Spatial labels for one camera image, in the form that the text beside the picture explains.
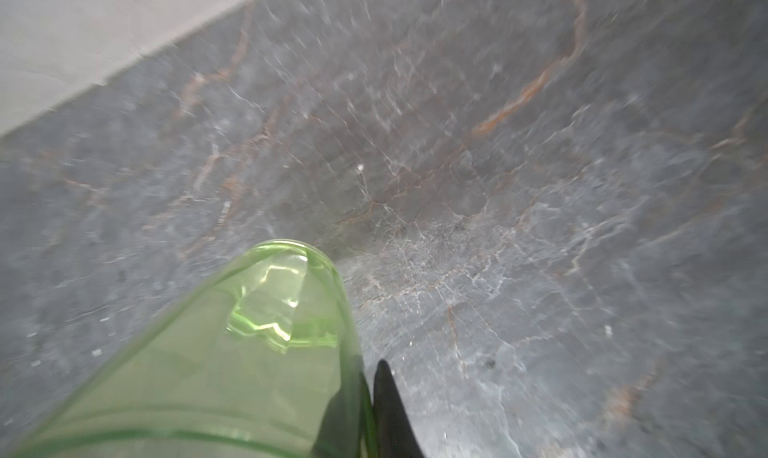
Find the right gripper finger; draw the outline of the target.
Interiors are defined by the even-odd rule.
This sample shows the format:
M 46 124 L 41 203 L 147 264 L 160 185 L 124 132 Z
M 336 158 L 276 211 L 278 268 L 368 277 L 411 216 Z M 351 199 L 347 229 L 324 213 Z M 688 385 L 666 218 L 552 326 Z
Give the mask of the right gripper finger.
M 378 362 L 374 375 L 373 416 L 379 457 L 425 457 L 386 360 Z

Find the small green glass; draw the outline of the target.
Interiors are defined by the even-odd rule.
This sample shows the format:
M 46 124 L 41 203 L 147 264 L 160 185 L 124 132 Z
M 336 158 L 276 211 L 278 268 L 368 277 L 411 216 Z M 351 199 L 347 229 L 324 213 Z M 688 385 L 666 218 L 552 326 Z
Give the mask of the small green glass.
M 261 243 L 134 340 L 18 457 L 374 457 L 341 277 L 318 249 Z

